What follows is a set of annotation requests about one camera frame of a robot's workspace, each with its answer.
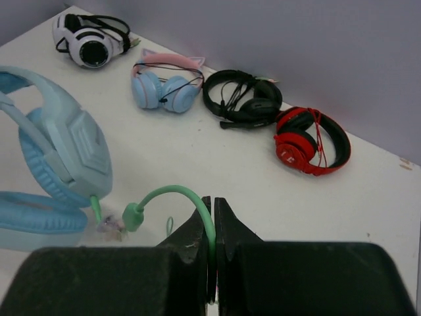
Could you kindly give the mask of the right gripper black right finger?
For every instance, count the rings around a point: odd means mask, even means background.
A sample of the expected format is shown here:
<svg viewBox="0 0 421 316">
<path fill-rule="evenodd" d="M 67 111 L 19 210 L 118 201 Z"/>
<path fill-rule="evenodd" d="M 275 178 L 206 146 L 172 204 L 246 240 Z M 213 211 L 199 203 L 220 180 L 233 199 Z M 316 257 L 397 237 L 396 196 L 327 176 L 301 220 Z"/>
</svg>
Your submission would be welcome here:
<svg viewBox="0 0 421 316">
<path fill-rule="evenodd" d="M 214 201 L 221 315 L 415 315 L 388 253 L 366 242 L 265 241 Z"/>
</svg>

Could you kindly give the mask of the light blue headphones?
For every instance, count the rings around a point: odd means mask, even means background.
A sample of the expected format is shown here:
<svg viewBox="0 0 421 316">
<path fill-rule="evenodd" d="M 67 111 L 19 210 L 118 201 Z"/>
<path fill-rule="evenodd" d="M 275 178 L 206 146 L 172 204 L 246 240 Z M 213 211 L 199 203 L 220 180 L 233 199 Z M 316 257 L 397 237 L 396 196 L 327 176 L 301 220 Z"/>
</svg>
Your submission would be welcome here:
<svg viewBox="0 0 421 316">
<path fill-rule="evenodd" d="M 1 247 L 31 252 L 76 246 L 112 190 L 111 155 L 94 118 L 62 87 L 17 66 L 1 67 L 1 110 L 18 125 L 23 158 L 43 195 L 1 192 Z"/>
</svg>

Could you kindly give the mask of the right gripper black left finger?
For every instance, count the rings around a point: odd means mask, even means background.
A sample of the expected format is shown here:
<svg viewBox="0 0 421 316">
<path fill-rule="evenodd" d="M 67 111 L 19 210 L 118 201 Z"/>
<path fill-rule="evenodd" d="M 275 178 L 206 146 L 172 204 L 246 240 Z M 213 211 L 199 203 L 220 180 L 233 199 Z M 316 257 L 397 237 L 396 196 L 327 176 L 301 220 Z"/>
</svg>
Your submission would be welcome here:
<svg viewBox="0 0 421 316">
<path fill-rule="evenodd" d="M 198 211 L 155 247 L 41 248 L 2 315 L 206 315 L 208 240 Z"/>
</svg>

